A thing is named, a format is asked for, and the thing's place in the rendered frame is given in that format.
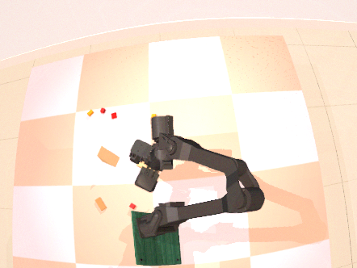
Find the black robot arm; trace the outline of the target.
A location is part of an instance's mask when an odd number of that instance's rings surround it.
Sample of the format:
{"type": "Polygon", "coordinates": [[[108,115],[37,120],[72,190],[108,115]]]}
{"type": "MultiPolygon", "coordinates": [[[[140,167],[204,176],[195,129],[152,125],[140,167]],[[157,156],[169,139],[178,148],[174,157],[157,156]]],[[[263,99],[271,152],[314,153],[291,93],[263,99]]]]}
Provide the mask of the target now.
{"type": "Polygon", "coordinates": [[[174,135],[172,115],[151,118],[154,145],[135,140],[130,149],[130,161],[135,164],[149,164],[149,155],[160,170],[172,170],[173,160],[192,161],[199,165],[225,173],[227,194],[220,199],[185,206],[185,202],[159,203],[151,214],[136,218],[140,238],[157,237],[168,232],[177,232],[179,225],[204,216],[223,213],[247,213],[258,211],[265,203],[265,196],[258,181],[242,159],[204,149],[193,140],[174,135]],[[151,152],[152,151],[152,152],[151,152]],[[245,188],[241,188],[241,184],[245,188]]]}

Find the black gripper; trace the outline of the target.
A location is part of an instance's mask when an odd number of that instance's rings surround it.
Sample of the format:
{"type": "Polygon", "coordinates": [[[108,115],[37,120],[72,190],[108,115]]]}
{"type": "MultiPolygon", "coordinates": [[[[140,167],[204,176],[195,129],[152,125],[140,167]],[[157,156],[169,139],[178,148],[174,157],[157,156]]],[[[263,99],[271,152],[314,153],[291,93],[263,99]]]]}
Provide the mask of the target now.
{"type": "Polygon", "coordinates": [[[149,164],[147,168],[142,166],[141,170],[136,178],[134,184],[148,192],[155,190],[156,185],[158,184],[159,174],[157,171],[163,171],[159,169],[158,165],[155,165],[151,160],[151,153],[149,155],[149,164]],[[151,169],[150,169],[151,168],[151,169]]]}

